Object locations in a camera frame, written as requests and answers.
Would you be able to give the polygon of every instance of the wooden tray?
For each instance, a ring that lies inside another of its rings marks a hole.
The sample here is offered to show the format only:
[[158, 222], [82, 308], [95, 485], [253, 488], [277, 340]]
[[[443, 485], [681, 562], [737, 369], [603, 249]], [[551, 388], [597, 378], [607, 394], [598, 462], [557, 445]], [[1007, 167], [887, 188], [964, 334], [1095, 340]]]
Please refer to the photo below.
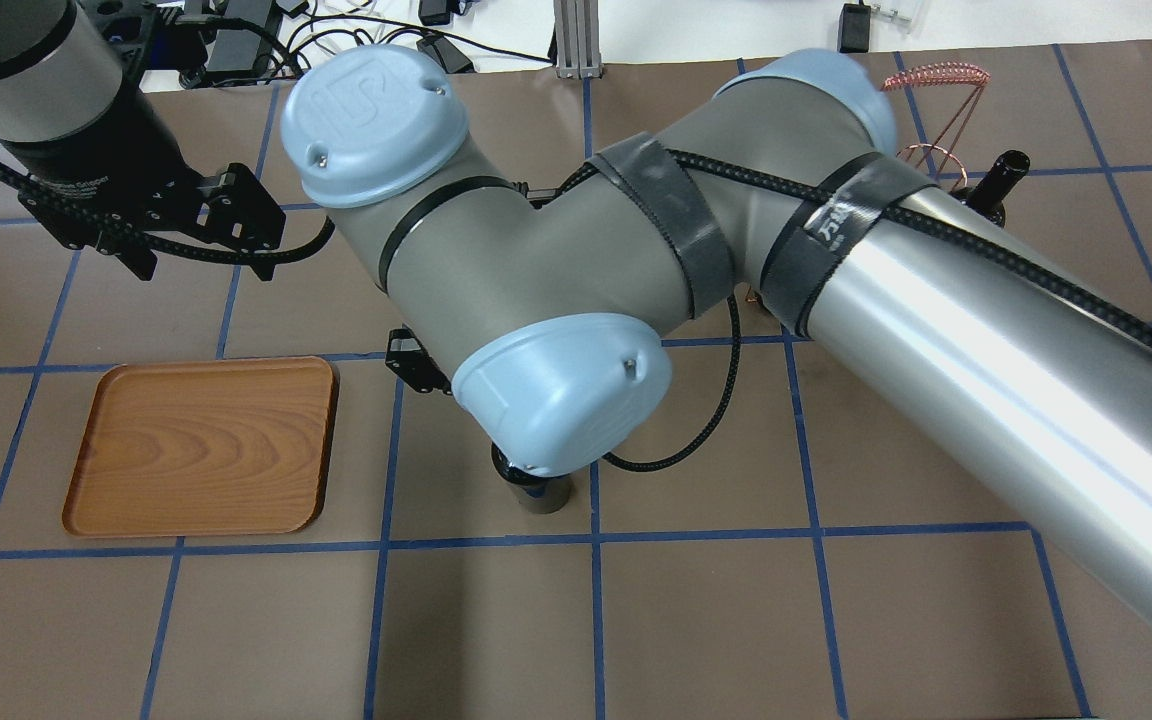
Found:
[[320, 357], [122, 365], [96, 388], [61, 523], [82, 537], [289, 533], [323, 507]]

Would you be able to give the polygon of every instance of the brown wooden tray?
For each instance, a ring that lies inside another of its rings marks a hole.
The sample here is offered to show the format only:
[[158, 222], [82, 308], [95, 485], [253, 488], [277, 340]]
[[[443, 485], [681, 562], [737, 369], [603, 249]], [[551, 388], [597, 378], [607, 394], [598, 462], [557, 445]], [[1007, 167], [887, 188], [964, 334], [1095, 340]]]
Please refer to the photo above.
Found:
[[323, 507], [320, 357], [122, 365], [96, 387], [61, 523], [82, 537], [289, 533]]

